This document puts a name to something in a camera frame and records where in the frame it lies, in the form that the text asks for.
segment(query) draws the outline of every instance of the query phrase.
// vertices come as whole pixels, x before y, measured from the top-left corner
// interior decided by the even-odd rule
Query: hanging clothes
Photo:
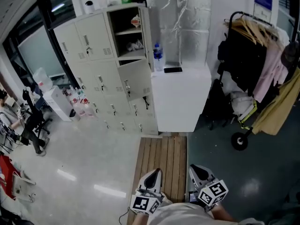
[[[225,62],[218,73],[222,73],[222,70],[229,72],[237,85],[247,91],[248,96],[252,96],[263,70],[267,48],[260,43],[253,43],[235,30],[231,31],[226,44],[219,48],[219,53],[227,56],[222,56]]]
[[[262,69],[262,73],[253,91],[254,98],[261,103],[267,94],[272,82],[273,86],[283,84],[288,74],[287,68],[281,62],[281,55],[284,51],[283,45],[278,40],[270,40],[266,60]]]
[[[300,69],[297,67],[291,80],[279,87],[279,96],[257,117],[252,126],[252,132],[257,134],[263,131],[270,135],[276,135],[290,113],[299,92]]]

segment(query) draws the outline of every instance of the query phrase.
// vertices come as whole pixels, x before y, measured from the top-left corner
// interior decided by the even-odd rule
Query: gray floor
[[[236,151],[231,146],[235,132],[245,130],[234,123],[209,131],[200,117],[188,137],[188,162],[209,167],[225,181],[229,193],[223,205],[236,219],[266,221],[300,178],[300,102],[277,136],[252,134],[248,148]]]

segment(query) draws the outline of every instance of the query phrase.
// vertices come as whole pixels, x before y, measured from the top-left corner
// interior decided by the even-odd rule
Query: water bottle
[[[163,57],[162,49],[160,48],[159,43],[155,43],[155,49],[153,50],[154,54],[154,67],[157,71],[163,70],[163,63],[161,58]]]

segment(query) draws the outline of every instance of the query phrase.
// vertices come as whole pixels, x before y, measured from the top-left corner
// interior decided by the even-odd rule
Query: red object
[[[10,163],[10,159],[8,156],[0,155],[0,168],[5,176],[6,186],[2,181],[0,181],[0,184],[6,195],[14,199],[15,197],[13,196],[13,173],[16,172],[19,176],[21,175]]]

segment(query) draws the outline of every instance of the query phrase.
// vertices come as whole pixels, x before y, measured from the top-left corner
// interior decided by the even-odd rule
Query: yellow garment
[[[279,87],[279,95],[261,112],[253,124],[252,132],[263,131],[276,135],[289,115],[300,92],[300,69],[296,71],[290,81]]]

